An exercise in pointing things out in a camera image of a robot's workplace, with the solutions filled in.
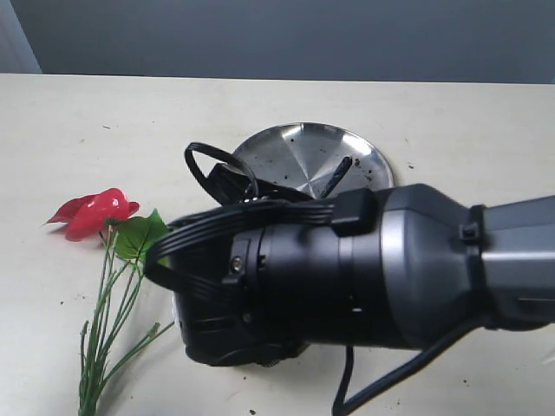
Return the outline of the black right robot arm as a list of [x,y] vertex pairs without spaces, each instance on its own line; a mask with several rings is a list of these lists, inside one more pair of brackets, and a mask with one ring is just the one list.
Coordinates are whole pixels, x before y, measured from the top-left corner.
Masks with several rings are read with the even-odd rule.
[[186,354],[272,365],[311,344],[425,349],[554,321],[554,199],[465,207],[427,185],[228,205],[146,254]]

